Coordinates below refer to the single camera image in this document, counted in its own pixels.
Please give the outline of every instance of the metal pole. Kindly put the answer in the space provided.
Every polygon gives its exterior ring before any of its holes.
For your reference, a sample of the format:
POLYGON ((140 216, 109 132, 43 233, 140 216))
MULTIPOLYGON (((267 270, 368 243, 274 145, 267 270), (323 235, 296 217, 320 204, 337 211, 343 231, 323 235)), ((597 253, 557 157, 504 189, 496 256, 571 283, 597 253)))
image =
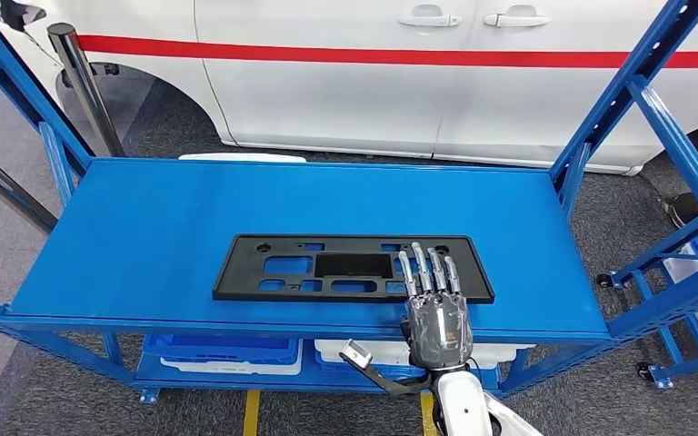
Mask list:
POLYGON ((1 168, 0 198, 41 232, 49 234, 57 223, 51 212, 1 168))
POLYGON ((103 96, 100 95, 95 78, 92 76, 92 68, 89 66, 89 61, 86 60, 84 51, 79 47, 76 30, 67 23, 56 23, 50 25, 46 31, 49 33, 52 47, 60 56, 68 79, 74 87, 76 96, 79 97, 95 134, 108 148, 108 153, 112 156, 124 156, 125 151, 116 135, 111 117, 105 110, 103 96))

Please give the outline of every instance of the caster wheel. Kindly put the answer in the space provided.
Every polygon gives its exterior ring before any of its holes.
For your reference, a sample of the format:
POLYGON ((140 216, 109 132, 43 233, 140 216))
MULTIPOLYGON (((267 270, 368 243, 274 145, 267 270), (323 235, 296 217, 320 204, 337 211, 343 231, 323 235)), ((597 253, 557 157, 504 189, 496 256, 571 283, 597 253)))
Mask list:
POLYGON ((635 371, 638 373, 638 377, 641 377, 647 382, 654 382, 654 376, 652 376, 652 372, 649 371, 650 366, 652 365, 649 362, 638 362, 635 364, 635 371))
POLYGON ((595 282, 602 288, 613 288, 612 276, 609 274, 598 274, 595 276, 595 282))

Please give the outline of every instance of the white car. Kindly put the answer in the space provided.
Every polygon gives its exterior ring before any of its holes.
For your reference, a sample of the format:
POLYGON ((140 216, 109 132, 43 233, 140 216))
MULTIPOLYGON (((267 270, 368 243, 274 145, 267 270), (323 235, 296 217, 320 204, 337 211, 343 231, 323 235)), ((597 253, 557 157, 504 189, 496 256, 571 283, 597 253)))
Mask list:
MULTIPOLYGON (((55 100, 46 28, 67 22, 90 62, 172 84, 227 144, 546 166, 665 2, 516 1, 0 0, 0 30, 55 100)), ((698 26, 654 86, 698 129, 698 26)), ((633 108, 589 168, 661 151, 633 108)))

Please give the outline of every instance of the black plastic panel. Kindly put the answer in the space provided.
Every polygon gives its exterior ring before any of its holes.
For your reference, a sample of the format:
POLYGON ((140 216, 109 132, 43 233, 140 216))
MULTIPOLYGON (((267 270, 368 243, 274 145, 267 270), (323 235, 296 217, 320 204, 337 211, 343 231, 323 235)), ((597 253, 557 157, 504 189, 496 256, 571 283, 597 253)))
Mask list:
POLYGON ((402 302, 407 296, 397 252, 405 250, 414 262, 412 242, 454 258, 469 302, 494 302, 494 292, 467 237, 292 234, 237 235, 213 288, 213 299, 402 302))

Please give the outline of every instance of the robot finger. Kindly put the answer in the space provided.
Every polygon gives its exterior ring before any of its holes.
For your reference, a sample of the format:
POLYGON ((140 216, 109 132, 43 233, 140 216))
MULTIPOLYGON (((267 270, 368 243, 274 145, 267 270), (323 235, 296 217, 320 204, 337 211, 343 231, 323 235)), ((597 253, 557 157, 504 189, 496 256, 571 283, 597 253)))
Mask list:
POLYGON ((437 290, 447 291, 448 285, 445 283, 445 271, 440 264, 440 254, 432 247, 427 248, 426 252, 429 253, 429 258, 432 259, 432 274, 434 274, 434 284, 437 290))
POLYGON ((416 290, 416 279, 411 271, 411 261, 408 260, 406 252, 399 252, 397 258, 400 259, 400 265, 403 267, 403 277, 405 278, 405 289, 408 291, 409 297, 415 297, 418 294, 416 290))
POLYGON ((451 292, 462 292, 462 285, 459 284, 459 274, 456 272, 456 263, 451 256, 445 256, 445 269, 448 270, 448 282, 451 283, 451 292))
POLYGON ((432 291, 432 275, 429 274, 429 267, 426 264, 424 250, 422 250, 420 243, 412 243, 411 248, 414 249, 416 263, 419 265, 419 278, 421 279, 422 290, 424 293, 429 293, 432 291))

